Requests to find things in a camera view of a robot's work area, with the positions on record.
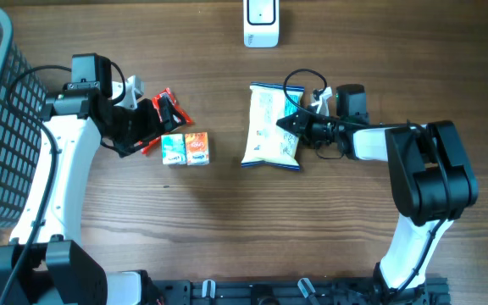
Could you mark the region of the orange tissue pack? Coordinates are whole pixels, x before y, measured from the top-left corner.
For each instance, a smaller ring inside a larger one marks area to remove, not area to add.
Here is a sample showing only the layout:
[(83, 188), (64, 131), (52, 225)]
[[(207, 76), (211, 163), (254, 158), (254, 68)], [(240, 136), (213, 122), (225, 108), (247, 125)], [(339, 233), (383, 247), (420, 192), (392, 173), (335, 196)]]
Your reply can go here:
[(208, 133), (185, 134), (186, 162), (188, 165), (209, 164)]

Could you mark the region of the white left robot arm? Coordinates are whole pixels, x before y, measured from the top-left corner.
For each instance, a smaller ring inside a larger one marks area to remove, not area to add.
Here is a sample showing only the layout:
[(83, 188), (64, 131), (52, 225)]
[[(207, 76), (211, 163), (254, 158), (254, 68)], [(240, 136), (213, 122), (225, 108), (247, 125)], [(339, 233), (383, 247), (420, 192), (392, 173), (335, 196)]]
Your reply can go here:
[(100, 147), (127, 157), (189, 122), (169, 92), (143, 97), (137, 77), (76, 54), (70, 82), (46, 93), (36, 69), (12, 69), (0, 88), (2, 304), (161, 304), (144, 270), (106, 272), (81, 245), (81, 213)]

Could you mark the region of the teal tissue pack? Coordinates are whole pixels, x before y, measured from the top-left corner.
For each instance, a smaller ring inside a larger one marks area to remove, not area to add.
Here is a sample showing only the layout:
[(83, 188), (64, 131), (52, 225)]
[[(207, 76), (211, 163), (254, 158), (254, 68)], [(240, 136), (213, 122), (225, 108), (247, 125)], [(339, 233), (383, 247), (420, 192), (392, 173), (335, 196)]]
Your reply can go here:
[(186, 144), (183, 134), (163, 135), (161, 146), (164, 165), (186, 164)]

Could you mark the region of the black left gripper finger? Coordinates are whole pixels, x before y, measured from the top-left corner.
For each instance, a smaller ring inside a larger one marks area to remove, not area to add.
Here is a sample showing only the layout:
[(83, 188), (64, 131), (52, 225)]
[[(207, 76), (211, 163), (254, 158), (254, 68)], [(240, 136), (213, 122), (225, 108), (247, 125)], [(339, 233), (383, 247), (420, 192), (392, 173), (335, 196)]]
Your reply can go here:
[(171, 132), (183, 125), (183, 116), (175, 108), (169, 95), (164, 94), (158, 99), (160, 122), (165, 132)]
[(167, 133), (160, 122), (159, 106), (155, 108), (154, 102), (150, 99), (142, 99), (137, 106), (141, 119), (140, 140), (153, 139)]

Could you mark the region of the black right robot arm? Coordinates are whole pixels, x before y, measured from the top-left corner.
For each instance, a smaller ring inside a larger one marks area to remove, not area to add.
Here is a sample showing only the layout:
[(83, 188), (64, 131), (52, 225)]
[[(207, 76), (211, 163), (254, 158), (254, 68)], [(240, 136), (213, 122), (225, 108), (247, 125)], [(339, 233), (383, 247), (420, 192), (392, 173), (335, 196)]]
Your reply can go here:
[(411, 302), (425, 289), (424, 273), (441, 237), (477, 201), (469, 157), (450, 120), (373, 125), (360, 84), (335, 89), (335, 115), (329, 116), (325, 93), (314, 91), (313, 104), (276, 124), (314, 148), (336, 144), (342, 157), (387, 163), (399, 216), (375, 266), (371, 297), (380, 304)]

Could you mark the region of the red snack packet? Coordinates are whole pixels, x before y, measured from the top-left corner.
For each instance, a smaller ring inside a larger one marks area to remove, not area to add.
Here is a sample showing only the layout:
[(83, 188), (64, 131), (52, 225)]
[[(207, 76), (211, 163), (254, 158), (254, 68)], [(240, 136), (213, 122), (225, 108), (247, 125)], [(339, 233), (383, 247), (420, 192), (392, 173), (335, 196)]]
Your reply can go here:
[(154, 134), (148, 144), (141, 149), (142, 155), (148, 155), (161, 141), (161, 136), (177, 130), (184, 125), (193, 125), (194, 120), (181, 107), (174, 93), (167, 87), (152, 99), (152, 105), (158, 111), (162, 131)]

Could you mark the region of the cream snack bag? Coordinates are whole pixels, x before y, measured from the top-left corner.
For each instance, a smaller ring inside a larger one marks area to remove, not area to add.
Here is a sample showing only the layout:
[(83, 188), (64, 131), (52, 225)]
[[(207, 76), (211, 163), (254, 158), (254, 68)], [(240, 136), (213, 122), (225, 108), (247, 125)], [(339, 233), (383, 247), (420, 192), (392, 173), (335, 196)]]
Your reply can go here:
[(299, 137), (277, 125), (279, 119), (294, 114), (304, 93), (302, 86), (288, 86), (286, 97), (281, 84), (252, 82), (247, 145), (242, 168), (261, 164), (298, 171), (295, 159)]

